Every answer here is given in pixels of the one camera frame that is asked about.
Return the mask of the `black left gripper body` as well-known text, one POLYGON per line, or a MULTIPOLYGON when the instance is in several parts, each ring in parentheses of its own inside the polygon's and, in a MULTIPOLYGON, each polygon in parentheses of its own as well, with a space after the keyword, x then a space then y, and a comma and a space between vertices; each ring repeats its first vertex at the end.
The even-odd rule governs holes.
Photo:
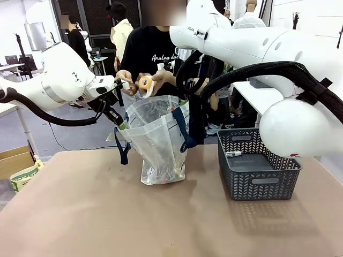
POLYGON ((116 102, 118 102, 118 98, 113 93, 101 95, 90 101, 90 109, 99 114, 109 109, 116 102))

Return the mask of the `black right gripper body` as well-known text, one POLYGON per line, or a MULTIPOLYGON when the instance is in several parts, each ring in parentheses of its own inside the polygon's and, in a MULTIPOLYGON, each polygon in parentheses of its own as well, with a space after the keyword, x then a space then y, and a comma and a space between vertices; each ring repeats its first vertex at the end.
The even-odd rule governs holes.
POLYGON ((208 79, 208 70, 212 63, 212 57, 200 56, 191 67, 191 80, 189 82, 189 92, 196 93, 204 87, 208 79))

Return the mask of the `person's right hand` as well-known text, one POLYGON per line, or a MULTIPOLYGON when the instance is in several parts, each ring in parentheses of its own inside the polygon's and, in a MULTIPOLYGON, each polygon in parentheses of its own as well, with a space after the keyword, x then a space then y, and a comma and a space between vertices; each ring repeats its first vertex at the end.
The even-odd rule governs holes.
POLYGON ((131 73, 129 71, 127 71, 127 70, 119 70, 116 73, 116 79, 121 79, 121 80, 125 81, 128 84, 127 87, 123 86, 122 91, 124 93, 126 93, 129 96, 134 96, 136 94, 137 88, 136 88, 135 83, 132 81, 132 76, 131 76, 131 73))

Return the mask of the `person's left hand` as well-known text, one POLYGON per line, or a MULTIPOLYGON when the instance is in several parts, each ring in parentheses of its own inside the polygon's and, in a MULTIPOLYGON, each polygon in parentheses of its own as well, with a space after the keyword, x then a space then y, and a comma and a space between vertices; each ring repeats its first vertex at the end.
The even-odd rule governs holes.
POLYGON ((156 88, 162 87, 165 83, 176 86, 176 77, 172 72, 166 70, 157 71, 156 74, 152 76, 152 80, 154 81, 156 88))

